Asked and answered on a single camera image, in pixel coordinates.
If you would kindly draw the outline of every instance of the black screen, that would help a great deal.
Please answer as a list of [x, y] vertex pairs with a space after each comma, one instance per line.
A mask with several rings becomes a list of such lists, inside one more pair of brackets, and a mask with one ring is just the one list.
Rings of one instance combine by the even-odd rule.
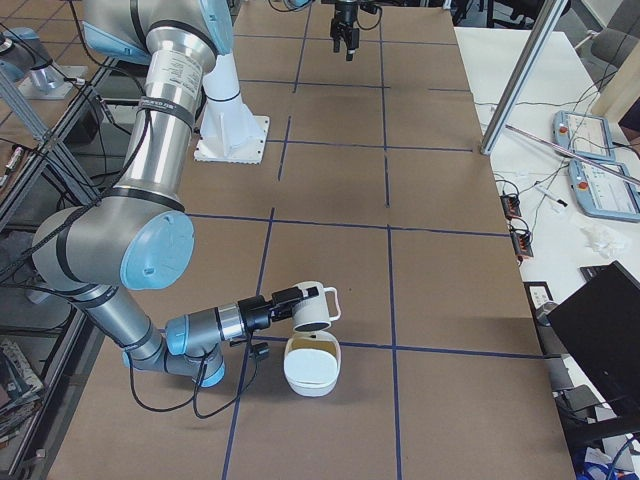
[[639, 412], [640, 283], [613, 262], [548, 317], [613, 411]]

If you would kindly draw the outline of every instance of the black electronic device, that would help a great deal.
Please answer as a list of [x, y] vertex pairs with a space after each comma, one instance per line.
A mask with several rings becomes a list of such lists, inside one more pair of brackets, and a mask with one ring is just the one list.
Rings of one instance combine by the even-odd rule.
[[615, 261], [548, 314], [618, 418], [567, 431], [569, 446], [640, 432], [640, 282]]

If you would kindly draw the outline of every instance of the white desk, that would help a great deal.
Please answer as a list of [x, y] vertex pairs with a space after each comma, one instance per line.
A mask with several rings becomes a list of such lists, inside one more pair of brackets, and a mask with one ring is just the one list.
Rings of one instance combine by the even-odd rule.
[[[465, 70], [476, 103], [497, 103], [527, 40], [528, 32], [456, 28]], [[538, 60], [531, 78], [518, 102], [562, 104], [576, 101], [593, 84], [580, 59], [563, 33], [554, 32]], [[580, 102], [577, 112], [585, 112], [595, 95]], [[508, 123], [536, 136], [552, 140], [552, 119], [558, 110], [572, 110], [574, 105], [517, 105]], [[477, 105], [481, 124], [487, 125], [492, 106]], [[626, 143], [618, 125], [611, 125], [614, 141]], [[640, 162], [635, 154], [617, 149], [618, 161], [629, 167], [631, 175], [640, 176]], [[514, 181], [522, 190], [536, 180], [553, 173], [562, 157], [551, 149], [536, 144], [514, 132], [505, 131], [491, 154], [494, 172]], [[549, 189], [564, 199], [569, 207], [556, 211], [557, 206], [545, 198], [538, 212], [534, 230], [535, 257], [520, 268], [524, 281], [546, 281], [556, 301], [563, 301], [584, 284], [578, 267], [608, 264], [619, 260], [636, 278], [640, 278], [640, 227], [638, 224], [596, 220], [583, 215], [569, 187], [566, 169]], [[537, 190], [521, 197], [523, 218], [533, 227], [535, 210], [543, 198]], [[576, 222], [598, 222], [629, 239], [631, 244], [614, 258], [604, 258], [588, 245], [586, 234]]]

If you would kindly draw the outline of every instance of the white mug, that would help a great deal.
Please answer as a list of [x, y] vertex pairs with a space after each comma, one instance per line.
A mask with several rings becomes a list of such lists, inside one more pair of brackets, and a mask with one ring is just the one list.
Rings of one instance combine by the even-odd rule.
[[[293, 307], [293, 329], [296, 332], [317, 332], [331, 326], [331, 322], [338, 320], [342, 312], [338, 304], [338, 291], [334, 287], [325, 287], [320, 282], [301, 282], [296, 284], [301, 290], [316, 287], [318, 296], [302, 300]], [[329, 315], [326, 292], [333, 292], [336, 310], [335, 316]]]

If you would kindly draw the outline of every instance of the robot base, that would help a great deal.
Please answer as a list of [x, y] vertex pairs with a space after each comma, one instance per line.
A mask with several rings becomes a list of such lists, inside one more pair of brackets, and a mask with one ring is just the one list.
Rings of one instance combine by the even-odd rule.
[[[87, 67], [78, 66], [60, 66], [60, 71], [64, 73], [68, 78], [83, 78], [87, 71]], [[50, 92], [42, 92], [38, 90], [31, 81], [31, 78], [25, 78], [18, 87], [20, 93], [27, 100], [64, 100], [69, 95], [69, 92], [73, 90], [73, 85], [69, 82], [65, 82], [64, 85], [51, 90]]]
[[253, 118], [264, 132], [263, 135], [248, 137], [245, 143], [235, 148], [225, 147], [219, 136], [203, 137], [196, 147], [195, 159], [201, 162], [260, 163], [266, 147], [270, 120], [269, 117], [259, 115], [253, 115]]

